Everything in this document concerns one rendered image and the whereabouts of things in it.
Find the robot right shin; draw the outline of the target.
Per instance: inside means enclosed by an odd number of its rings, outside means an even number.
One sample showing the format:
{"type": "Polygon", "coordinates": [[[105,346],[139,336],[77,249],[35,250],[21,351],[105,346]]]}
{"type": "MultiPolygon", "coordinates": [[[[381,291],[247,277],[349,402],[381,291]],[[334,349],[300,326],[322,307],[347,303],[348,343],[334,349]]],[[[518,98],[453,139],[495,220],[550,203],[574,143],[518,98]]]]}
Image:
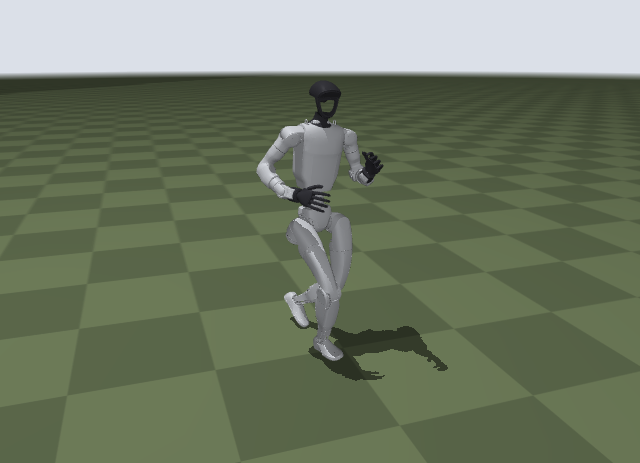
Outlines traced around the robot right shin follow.
{"type": "Polygon", "coordinates": [[[329,305],[329,294],[326,294],[320,287],[317,288],[317,298],[315,302],[315,312],[318,324],[317,341],[320,344],[323,339],[330,336],[331,328],[336,322],[339,311],[339,300],[335,300],[329,305]]]}

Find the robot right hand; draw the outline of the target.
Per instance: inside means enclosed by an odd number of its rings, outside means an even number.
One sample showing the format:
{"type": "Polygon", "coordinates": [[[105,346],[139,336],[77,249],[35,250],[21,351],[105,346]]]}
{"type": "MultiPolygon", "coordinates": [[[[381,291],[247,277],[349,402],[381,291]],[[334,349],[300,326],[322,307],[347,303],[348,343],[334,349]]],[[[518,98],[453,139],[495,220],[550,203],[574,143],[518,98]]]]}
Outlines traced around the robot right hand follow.
{"type": "Polygon", "coordinates": [[[316,211],[319,211],[319,212],[322,212],[322,213],[324,213],[325,211],[321,210],[319,208],[316,208],[316,207],[312,206],[311,204],[318,205],[318,206],[325,207],[325,208],[327,208],[328,206],[324,205],[322,203],[318,203],[318,202],[313,201],[313,200],[315,199],[315,200],[320,200],[320,201],[324,201],[324,202],[330,203],[330,200],[315,196],[315,195],[322,195],[322,196],[330,197],[331,196],[330,194],[323,193],[323,192],[312,191],[313,189],[317,189],[317,188],[321,189],[321,188],[323,188],[323,185],[313,185],[313,186],[310,186],[308,188],[304,188],[303,190],[300,189],[300,188],[296,188],[296,187],[290,187],[290,188],[291,189],[295,189],[295,191],[293,192],[293,199],[288,199],[287,198],[289,201],[296,202],[296,203],[301,203],[305,207],[309,207],[309,208],[311,208],[313,210],[316,210],[316,211]]]}

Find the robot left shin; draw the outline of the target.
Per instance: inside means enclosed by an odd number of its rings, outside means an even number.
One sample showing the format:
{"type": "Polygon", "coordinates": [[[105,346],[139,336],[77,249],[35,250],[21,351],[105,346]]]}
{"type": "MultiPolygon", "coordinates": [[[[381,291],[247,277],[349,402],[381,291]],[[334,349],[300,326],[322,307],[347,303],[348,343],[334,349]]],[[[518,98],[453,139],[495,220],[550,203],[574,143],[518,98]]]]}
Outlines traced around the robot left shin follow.
{"type": "Polygon", "coordinates": [[[317,298],[317,288],[320,287],[318,283],[313,284],[312,286],[310,286],[309,289],[307,289],[306,292],[296,296],[293,298],[293,301],[295,302],[296,305],[301,305],[306,304],[306,303],[315,303],[316,302],[316,298],[317,298]],[[314,299],[315,298],[315,299],[314,299]],[[297,301],[299,301],[298,303],[296,303],[297,301]],[[301,302],[303,301],[303,302],[301,302]]]}

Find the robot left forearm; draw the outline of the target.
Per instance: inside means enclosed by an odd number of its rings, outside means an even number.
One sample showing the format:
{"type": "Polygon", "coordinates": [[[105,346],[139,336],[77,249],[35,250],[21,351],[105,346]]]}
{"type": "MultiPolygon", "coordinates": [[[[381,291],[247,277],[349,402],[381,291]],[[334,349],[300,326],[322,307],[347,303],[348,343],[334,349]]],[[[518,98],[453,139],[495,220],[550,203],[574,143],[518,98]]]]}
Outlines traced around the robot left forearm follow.
{"type": "MultiPolygon", "coordinates": [[[[362,167],[363,167],[363,166],[362,166],[362,167]]],[[[364,168],[364,167],[363,167],[363,168],[364,168]]],[[[374,178],[373,178],[373,180],[372,180],[370,183],[367,183],[368,178],[366,178],[366,177],[364,176],[364,174],[363,174],[363,173],[361,173],[361,171],[362,171],[362,169],[359,169],[359,170],[356,172],[356,174],[355,174],[355,179],[356,179],[356,181],[357,181],[357,182],[359,182],[360,184],[363,184],[363,185],[365,185],[365,186],[369,186],[372,182],[374,182],[374,178]],[[361,174],[360,174],[360,173],[361,173],[361,174]]]]}

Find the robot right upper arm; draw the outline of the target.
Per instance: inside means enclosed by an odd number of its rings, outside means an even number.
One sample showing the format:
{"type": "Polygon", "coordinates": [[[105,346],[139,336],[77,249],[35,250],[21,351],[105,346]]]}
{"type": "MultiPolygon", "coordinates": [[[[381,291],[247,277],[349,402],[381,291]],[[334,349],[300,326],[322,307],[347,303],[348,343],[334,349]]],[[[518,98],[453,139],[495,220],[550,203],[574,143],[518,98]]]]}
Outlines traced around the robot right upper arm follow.
{"type": "MultiPolygon", "coordinates": [[[[261,163],[267,164],[270,171],[272,173],[276,173],[276,168],[274,164],[281,160],[282,157],[287,153],[287,151],[299,145],[301,142],[304,129],[301,126],[286,126],[284,127],[280,133],[274,144],[267,151],[264,158],[261,160],[261,163]]],[[[258,164],[258,166],[259,166],[258,164]]],[[[257,166],[257,167],[258,167],[257,166]]],[[[257,171],[257,170],[256,170],[257,171]]],[[[258,174],[257,174],[258,175],[258,174]]]]}

